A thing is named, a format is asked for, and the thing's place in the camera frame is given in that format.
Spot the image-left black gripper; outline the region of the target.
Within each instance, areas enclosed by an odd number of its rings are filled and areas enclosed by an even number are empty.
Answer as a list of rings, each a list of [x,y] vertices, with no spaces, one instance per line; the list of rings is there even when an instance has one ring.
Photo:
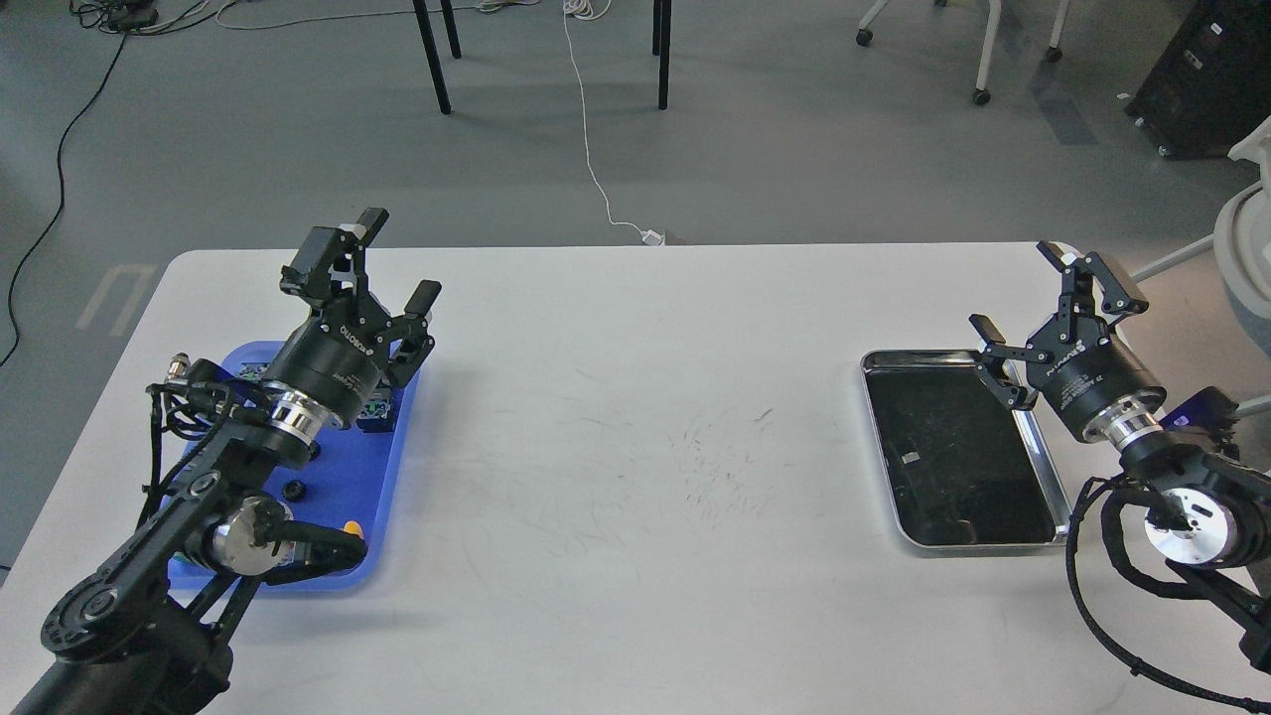
[[[440,281],[421,279],[397,317],[369,291],[366,250],[386,218],[386,210],[367,208],[353,224],[314,226],[282,267],[280,290],[304,300],[310,317],[261,384],[268,425],[301,444],[313,444],[327,427],[353,429],[369,403],[407,389],[436,345],[430,323]],[[352,312],[332,311],[344,298]]]

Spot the image-right black gripper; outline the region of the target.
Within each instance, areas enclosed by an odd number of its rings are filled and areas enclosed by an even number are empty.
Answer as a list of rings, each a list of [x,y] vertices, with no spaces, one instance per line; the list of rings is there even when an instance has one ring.
[[[1098,251],[1065,259],[1063,246],[1038,241],[1036,249],[1061,276],[1057,311],[1024,348],[1007,345],[995,323],[971,314],[969,323],[985,345],[975,373],[1009,410],[1031,410],[1037,398],[1057,413],[1077,442],[1104,439],[1102,413],[1130,403],[1154,413],[1167,390],[1115,334],[1113,325],[1130,314],[1144,314],[1149,300],[1113,258]]]

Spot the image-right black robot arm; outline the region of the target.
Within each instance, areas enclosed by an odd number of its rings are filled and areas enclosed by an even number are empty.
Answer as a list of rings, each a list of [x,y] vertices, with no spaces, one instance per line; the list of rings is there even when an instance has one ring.
[[[1268,558],[1268,476],[1240,462],[1233,431],[1242,408],[1216,386],[1157,417],[1166,389],[1116,331],[1149,304],[1118,262],[1096,251],[1066,254],[1052,241],[1037,249],[1061,276],[1057,307],[1024,345],[1008,345],[989,317],[972,314],[982,340],[975,371],[1010,410],[1031,410],[1042,398],[1077,442],[1107,442],[1118,452],[1120,474],[1085,481],[1068,517],[1063,560],[1077,610],[1132,674],[1265,714],[1262,700],[1206,690],[1149,664],[1110,638],[1085,607],[1077,535],[1085,513],[1099,505],[1099,538],[1122,579],[1163,599],[1218,606],[1242,629],[1249,665],[1268,671],[1268,599],[1227,577],[1233,566]]]

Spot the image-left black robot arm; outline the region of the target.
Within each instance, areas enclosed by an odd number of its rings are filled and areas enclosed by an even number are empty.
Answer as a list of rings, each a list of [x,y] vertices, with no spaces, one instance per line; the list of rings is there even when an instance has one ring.
[[[422,279],[398,316],[369,290],[388,217],[309,231],[280,279],[308,317],[259,378],[177,354],[147,386],[154,461],[133,533],[51,607],[39,635],[53,664],[15,712],[200,712],[230,685],[231,638],[262,587],[366,560],[364,535],[294,519],[266,483],[306,467],[322,431],[350,431],[433,349],[440,282]]]

